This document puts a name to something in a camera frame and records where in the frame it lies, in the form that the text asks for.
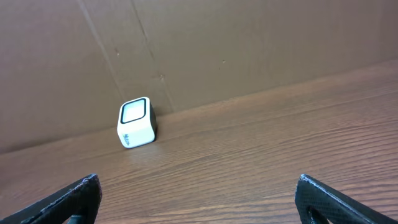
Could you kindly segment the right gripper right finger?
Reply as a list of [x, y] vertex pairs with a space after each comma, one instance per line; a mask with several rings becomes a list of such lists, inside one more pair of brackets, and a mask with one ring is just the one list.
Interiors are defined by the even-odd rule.
[[396, 220], [306, 174], [298, 179], [295, 204], [302, 223], [397, 224]]

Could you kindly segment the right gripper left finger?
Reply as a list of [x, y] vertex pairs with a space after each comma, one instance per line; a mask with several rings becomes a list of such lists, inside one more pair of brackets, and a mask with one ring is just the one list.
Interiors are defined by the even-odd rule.
[[102, 199], [96, 174], [60, 189], [52, 195], [6, 217], [1, 223], [94, 223]]

